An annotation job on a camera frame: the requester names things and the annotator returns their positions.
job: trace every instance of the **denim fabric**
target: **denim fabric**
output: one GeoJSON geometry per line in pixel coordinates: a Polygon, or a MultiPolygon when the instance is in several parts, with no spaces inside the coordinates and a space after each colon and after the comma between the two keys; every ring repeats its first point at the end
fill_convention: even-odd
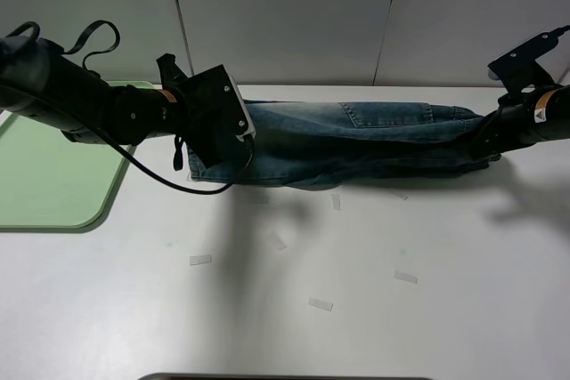
{"type": "MultiPolygon", "coordinates": [[[[247,101],[256,152],[238,182],[310,186],[362,178],[456,176],[489,166],[474,160],[468,133],[482,117],[421,102],[247,101]]],[[[227,164],[205,168],[189,152],[194,180],[230,182],[227,164]]]]}

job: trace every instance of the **green tray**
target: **green tray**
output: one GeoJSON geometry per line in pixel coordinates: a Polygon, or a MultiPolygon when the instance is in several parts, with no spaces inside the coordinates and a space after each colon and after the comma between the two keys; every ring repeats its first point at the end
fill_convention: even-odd
{"type": "Polygon", "coordinates": [[[106,145],[72,143],[16,115],[0,126],[0,159],[0,231],[91,230],[109,212],[128,166],[106,145]]]}

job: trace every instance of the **white paper piece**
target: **white paper piece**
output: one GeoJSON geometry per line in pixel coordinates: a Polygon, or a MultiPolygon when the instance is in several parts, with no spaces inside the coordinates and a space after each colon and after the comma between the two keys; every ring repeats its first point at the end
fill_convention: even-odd
{"type": "Polygon", "coordinates": [[[309,306],[323,309],[324,311],[332,311],[332,303],[319,300],[318,298],[309,298],[309,306]]]}
{"type": "Polygon", "coordinates": [[[340,195],[333,194],[330,197],[332,198],[332,208],[335,211],[340,211],[340,195]]]}
{"type": "Polygon", "coordinates": [[[400,199],[406,200],[408,198],[406,195],[400,193],[398,190],[388,189],[388,191],[400,199]]]}
{"type": "Polygon", "coordinates": [[[272,233],[271,235],[269,235],[268,240],[269,242],[271,242],[271,244],[277,251],[282,251],[287,247],[287,245],[285,245],[285,242],[281,240],[281,238],[277,233],[272,233]]]}
{"type": "Polygon", "coordinates": [[[416,278],[415,276],[413,276],[409,273],[404,273],[402,271],[395,271],[394,272],[394,278],[400,279],[400,280],[405,280],[406,282],[411,282],[412,284],[418,283],[418,278],[416,278]]]}
{"type": "Polygon", "coordinates": [[[212,255],[193,255],[190,257],[190,266],[196,266],[198,264],[212,263],[212,255]]]}

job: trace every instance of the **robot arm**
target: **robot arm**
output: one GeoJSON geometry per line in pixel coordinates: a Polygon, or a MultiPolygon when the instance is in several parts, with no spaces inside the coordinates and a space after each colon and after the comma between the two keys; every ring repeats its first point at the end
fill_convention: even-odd
{"type": "MultiPolygon", "coordinates": [[[[206,167],[229,163],[237,175],[253,156],[255,128],[238,87],[217,66],[187,77],[165,54],[157,60],[162,90],[110,87],[97,73],[68,61],[101,25],[115,31],[108,21],[91,24],[68,51],[39,38],[39,26],[25,23],[0,39],[0,109],[10,110],[63,131],[70,141],[107,143],[131,163],[167,186],[197,194],[168,182],[140,164],[121,144],[137,145],[146,138],[175,136],[175,170],[183,166],[186,144],[206,167]],[[31,29],[30,36],[22,36],[31,29]]],[[[488,115],[468,138],[472,158],[529,147],[536,142],[570,138],[570,86],[557,85],[536,59],[552,50],[570,26],[540,33],[489,64],[490,77],[500,80],[508,93],[499,108],[488,115]],[[530,86],[534,90],[524,93],[530,86]]]]}
{"type": "MultiPolygon", "coordinates": [[[[119,145],[137,145],[146,138],[175,136],[174,168],[183,167],[183,144],[206,166],[229,162],[239,171],[252,156],[255,128],[236,84],[224,66],[187,77],[175,64],[175,56],[157,60],[162,90],[111,87],[99,75],[68,61],[64,55],[81,49],[101,25],[96,21],[69,51],[39,38],[39,26],[29,22],[0,39],[0,109],[56,127],[70,141],[107,143],[146,174],[151,173],[119,145]],[[21,33],[31,29],[30,36],[21,33]]],[[[154,173],[153,178],[178,190],[154,173]]]]}

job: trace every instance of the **white table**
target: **white table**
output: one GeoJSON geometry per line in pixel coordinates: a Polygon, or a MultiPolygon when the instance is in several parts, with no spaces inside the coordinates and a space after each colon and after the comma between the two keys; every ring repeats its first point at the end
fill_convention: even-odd
{"type": "MultiPolygon", "coordinates": [[[[241,90],[250,99],[428,101],[483,114],[502,94],[241,90]]],[[[171,138],[157,139],[136,154],[184,182],[171,171],[172,149],[171,138]]],[[[543,143],[459,179],[386,184],[396,190],[265,190],[268,205],[250,204],[243,188],[185,195],[130,167],[98,229],[0,235],[0,377],[569,378],[569,150],[569,141],[543,143]],[[335,211],[330,193],[340,191],[335,211]],[[190,266],[204,254],[211,264],[190,266]],[[394,279],[395,270],[418,284],[394,279]],[[333,310],[309,306],[310,297],[333,310]]]]}

